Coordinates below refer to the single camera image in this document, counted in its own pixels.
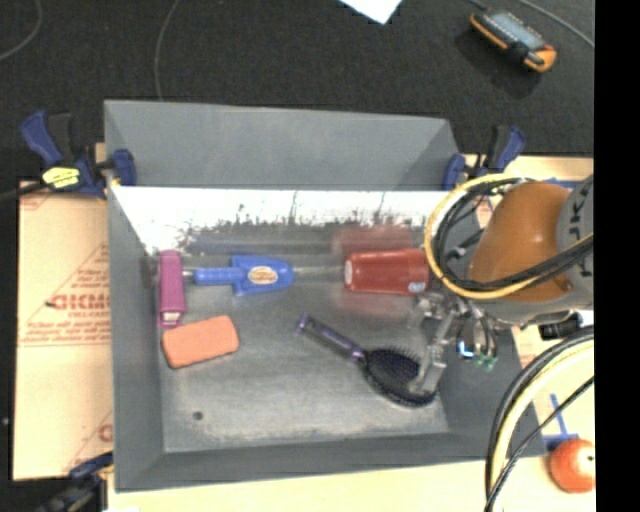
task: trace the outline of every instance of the red cylinder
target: red cylinder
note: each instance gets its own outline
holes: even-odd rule
[[[419,295],[428,280],[429,265],[422,249],[354,252],[344,263],[344,285],[354,292]]]

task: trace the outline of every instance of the orange sponge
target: orange sponge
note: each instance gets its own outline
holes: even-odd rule
[[[238,333],[228,316],[181,325],[162,335],[162,347],[172,368],[235,352],[238,345]]]

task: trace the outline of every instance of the clamp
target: clamp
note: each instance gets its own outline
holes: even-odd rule
[[[116,171],[121,185],[136,184],[136,167],[129,151],[116,150],[107,161],[95,162],[87,151],[74,150],[71,121],[68,113],[48,116],[40,110],[20,127],[29,148],[44,160],[42,180],[46,186],[54,192],[77,192],[106,199],[103,171],[108,169]]]
[[[453,190],[459,183],[485,174],[504,172],[506,167],[522,153],[525,144],[524,134],[519,128],[506,125],[495,126],[484,160],[479,156],[475,165],[469,167],[460,153],[454,154],[449,159],[442,181],[443,190]]]
[[[99,472],[113,465],[113,452],[107,452],[73,468],[71,484],[34,512],[77,512],[97,497],[100,510],[106,505],[106,482]]]

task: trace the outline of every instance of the hairbrush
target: hairbrush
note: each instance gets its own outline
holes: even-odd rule
[[[310,334],[341,356],[357,363],[369,384],[396,403],[420,407],[429,404],[435,396],[435,393],[422,394],[410,389],[409,383],[418,376],[420,363],[408,353],[394,348],[365,350],[309,313],[300,317],[296,331]]]

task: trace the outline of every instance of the white paper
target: white paper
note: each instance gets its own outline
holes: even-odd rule
[[[342,0],[378,23],[386,23],[402,0]]]

